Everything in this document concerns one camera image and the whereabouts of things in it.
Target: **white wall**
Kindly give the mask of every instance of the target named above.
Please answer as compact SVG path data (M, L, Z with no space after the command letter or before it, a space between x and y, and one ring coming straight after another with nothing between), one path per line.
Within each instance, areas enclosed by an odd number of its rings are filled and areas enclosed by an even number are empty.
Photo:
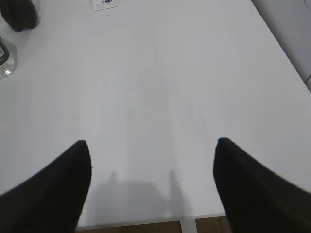
M252 0L305 81L311 74L311 12L304 0ZM311 8L311 0L306 0Z

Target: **black bottle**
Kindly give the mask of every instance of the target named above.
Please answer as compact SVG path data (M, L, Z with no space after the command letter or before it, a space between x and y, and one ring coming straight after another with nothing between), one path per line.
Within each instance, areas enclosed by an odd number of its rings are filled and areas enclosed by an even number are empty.
M17 32L33 29L38 24L38 14L31 0L0 0L0 12Z

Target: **glass bottle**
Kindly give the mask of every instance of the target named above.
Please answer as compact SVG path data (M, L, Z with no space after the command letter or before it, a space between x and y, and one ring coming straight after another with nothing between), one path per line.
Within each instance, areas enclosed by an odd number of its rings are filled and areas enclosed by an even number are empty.
M4 79L15 70L14 57L0 37L0 79Z

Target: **white table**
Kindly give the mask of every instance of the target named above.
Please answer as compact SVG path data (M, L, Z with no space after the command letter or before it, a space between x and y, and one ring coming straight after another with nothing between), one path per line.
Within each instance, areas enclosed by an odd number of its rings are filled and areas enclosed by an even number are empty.
M0 35L0 193L78 139L94 166L80 227L223 215L217 139L311 191L311 97L250 0L42 0Z

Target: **small card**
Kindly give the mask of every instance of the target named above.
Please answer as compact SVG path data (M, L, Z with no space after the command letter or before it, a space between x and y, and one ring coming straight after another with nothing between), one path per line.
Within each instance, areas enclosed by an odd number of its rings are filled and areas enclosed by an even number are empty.
M109 9L118 6L118 0L93 0L94 11Z

